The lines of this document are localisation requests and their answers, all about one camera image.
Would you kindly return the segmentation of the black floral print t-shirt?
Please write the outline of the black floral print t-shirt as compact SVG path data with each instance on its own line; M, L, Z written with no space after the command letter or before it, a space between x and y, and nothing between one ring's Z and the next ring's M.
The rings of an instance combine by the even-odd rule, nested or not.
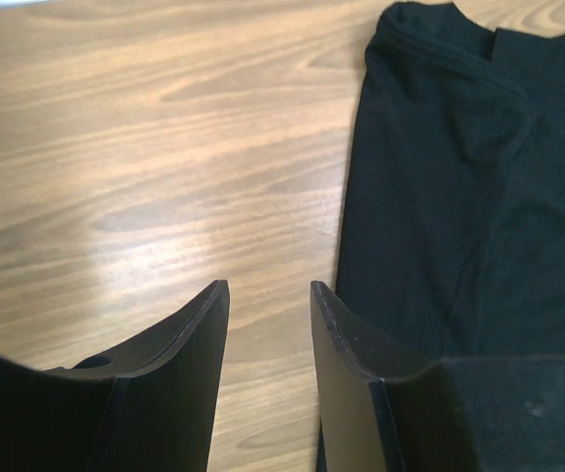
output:
M565 355L565 34L382 13L336 292L427 358Z

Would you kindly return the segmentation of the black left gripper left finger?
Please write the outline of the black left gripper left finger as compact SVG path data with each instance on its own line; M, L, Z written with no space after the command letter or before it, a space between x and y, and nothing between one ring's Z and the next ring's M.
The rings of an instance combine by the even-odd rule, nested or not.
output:
M229 319L226 281L71 368L0 357L0 471L203 471Z

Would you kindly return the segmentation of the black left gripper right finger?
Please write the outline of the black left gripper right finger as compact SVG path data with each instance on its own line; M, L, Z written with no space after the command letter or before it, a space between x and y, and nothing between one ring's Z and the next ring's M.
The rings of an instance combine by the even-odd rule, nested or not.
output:
M565 356L430 360L311 284L331 471L565 471Z

